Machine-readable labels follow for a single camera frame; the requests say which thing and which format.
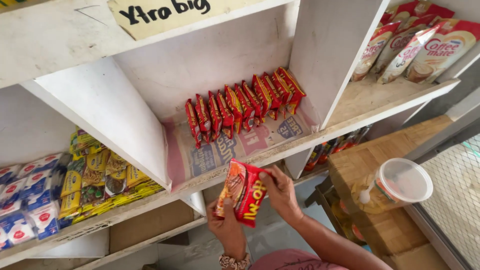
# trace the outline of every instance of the pink shirt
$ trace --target pink shirt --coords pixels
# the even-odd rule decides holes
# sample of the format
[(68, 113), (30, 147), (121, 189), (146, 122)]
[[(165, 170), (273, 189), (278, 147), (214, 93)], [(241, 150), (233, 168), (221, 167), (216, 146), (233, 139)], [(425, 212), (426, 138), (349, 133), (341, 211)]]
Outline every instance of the pink shirt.
[(249, 270), (347, 270), (299, 249), (281, 249), (256, 260)]

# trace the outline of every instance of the wire mesh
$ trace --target wire mesh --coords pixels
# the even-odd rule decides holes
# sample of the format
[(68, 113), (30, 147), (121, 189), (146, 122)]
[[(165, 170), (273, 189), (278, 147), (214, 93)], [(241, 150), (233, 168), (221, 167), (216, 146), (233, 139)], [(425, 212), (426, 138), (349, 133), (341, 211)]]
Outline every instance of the wire mesh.
[(465, 260), (480, 270), (480, 134), (422, 164), (433, 182), (421, 203)]

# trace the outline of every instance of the handwritten text ytra big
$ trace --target handwritten text ytra big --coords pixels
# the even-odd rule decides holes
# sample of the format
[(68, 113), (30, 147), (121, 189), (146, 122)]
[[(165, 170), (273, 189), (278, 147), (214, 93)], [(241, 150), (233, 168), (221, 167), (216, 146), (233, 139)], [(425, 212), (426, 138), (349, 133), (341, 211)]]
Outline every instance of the handwritten text ytra big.
[[(205, 9), (202, 14), (206, 14), (210, 11), (210, 4), (207, 0), (188, 0), (187, 4), (178, 2), (177, 0), (171, 0), (175, 11), (178, 14), (184, 13), (188, 10), (196, 9), (202, 11)], [(172, 11), (168, 7), (161, 7), (158, 10), (152, 9), (148, 11), (146, 14), (143, 11), (142, 7), (140, 6), (129, 6), (128, 13), (125, 11), (119, 11), (120, 14), (127, 17), (130, 20), (130, 25), (134, 25), (139, 23), (139, 21), (135, 17), (140, 17), (143, 19), (144, 22), (149, 23), (150, 20), (156, 21), (157, 15), (160, 19), (165, 20), (168, 19), (170, 15), (172, 15)]]

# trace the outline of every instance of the plastic lid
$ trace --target plastic lid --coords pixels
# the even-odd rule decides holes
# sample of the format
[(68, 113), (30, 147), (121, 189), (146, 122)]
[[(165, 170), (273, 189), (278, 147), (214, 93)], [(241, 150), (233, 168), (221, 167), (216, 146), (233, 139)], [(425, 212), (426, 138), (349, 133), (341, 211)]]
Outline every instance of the plastic lid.
[(387, 160), (380, 166), (378, 177), (388, 192), (405, 202), (424, 201), (433, 192), (432, 179), (428, 173), (410, 160)]

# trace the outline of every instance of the clear plastic tub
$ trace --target clear plastic tub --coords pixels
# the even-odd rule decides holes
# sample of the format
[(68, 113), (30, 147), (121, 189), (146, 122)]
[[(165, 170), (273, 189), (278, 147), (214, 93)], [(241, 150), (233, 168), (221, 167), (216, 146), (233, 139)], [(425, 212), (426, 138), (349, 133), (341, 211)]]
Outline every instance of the clear plastic tub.
[(406, 159), (391, 159), (352, 187), (353, 201), (367, 213), (378, 214), (428, 199), (433, 184), (427, 172)]

